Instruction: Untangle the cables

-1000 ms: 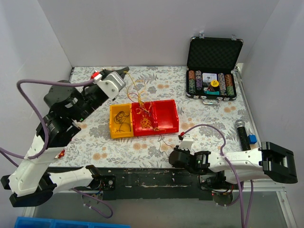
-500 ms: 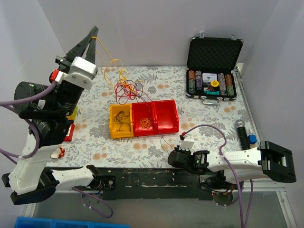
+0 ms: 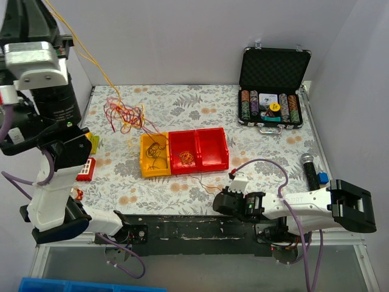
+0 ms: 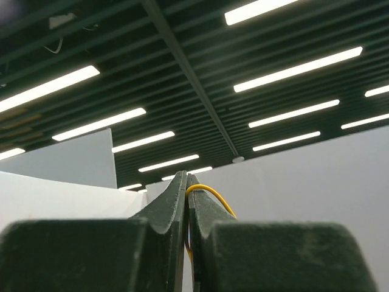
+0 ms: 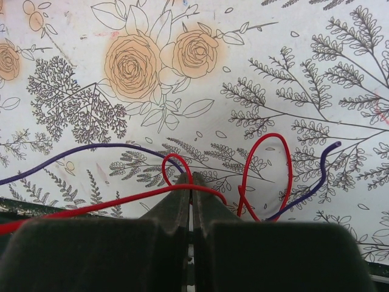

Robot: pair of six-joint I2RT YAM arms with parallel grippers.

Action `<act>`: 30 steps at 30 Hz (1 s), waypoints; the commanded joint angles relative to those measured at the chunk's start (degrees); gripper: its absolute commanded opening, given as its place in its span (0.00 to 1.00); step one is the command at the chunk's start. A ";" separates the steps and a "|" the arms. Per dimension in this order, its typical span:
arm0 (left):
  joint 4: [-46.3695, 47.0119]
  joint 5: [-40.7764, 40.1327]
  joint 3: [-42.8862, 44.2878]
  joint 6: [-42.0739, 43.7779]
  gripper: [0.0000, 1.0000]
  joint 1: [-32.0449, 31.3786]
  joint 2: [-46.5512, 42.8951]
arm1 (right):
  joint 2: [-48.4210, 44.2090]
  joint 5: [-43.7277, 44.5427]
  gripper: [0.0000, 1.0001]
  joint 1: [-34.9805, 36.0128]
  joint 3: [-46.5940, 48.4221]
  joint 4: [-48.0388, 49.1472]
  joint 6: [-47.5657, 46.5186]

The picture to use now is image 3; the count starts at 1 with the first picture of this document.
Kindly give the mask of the red double plastic bin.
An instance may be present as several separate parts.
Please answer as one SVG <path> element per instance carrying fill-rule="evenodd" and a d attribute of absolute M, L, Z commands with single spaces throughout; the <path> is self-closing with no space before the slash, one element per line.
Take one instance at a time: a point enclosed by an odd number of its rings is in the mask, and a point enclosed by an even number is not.
<path fill-rule="evenodd" d="M 222 127 L 168 133 L 173 175 L 220 172 L 229 168 L 229 149 Z"/>

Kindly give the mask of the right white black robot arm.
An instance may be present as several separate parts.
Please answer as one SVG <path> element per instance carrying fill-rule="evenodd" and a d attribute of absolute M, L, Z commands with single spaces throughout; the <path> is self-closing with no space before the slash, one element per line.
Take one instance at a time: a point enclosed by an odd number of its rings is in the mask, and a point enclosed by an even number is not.
<path fill-rule="evenodd" d="M 277 194 L 224 188 L 213 200 L 213 210 L 242 222 L 287 220 L 275 226 L 276 237 L 288 242 L 299 233 L 342 227 L 350 232 L 377 231 L 371 193 L 346 181 L 334 179 L 325 188 Z"/>

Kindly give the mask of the colourful wire ball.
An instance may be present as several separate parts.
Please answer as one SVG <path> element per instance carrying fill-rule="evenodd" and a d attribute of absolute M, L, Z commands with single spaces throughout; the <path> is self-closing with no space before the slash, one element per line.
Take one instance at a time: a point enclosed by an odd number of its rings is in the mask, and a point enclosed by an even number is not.
<path fill-rule="evenodd" d="M 163 133 L 145 117 L 143 105 L 130 107 L 121 98 L 110 97 L 106 100 L 103 111 L 113 131 L 119 126 L 122 134 L 129 134 L 133 129 L 142 130 L 143 134 Z"/>

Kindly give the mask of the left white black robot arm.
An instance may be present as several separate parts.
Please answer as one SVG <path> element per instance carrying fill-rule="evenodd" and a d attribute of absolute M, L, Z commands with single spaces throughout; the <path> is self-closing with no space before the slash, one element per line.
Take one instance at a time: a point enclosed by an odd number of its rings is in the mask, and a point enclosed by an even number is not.
<path fill-rule="evenodd" d="M 71 46 L 72 37 L 60 33 L 41 1 L 7 1 L 1 26 L 1 151 L 13 156 L 37 148 L 43 154 L 31 183 L 35 191 L 20 208 L 38 244 L 84 232 L 123 243 L 129 223 L 121 212 L 91 209 L 72 197 L 92 144 L 88 129 L 79 126 L 66 66 Z"/>

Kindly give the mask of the yellow plastic bin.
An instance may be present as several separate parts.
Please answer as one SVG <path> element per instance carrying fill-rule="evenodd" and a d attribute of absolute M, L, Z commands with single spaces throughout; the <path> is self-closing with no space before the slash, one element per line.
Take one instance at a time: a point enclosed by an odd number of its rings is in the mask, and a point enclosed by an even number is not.
<path fill-rule="evenodd" d="M 141 135 L 140 170 L 143 178 L 171 175 L 167 132 Z"/>

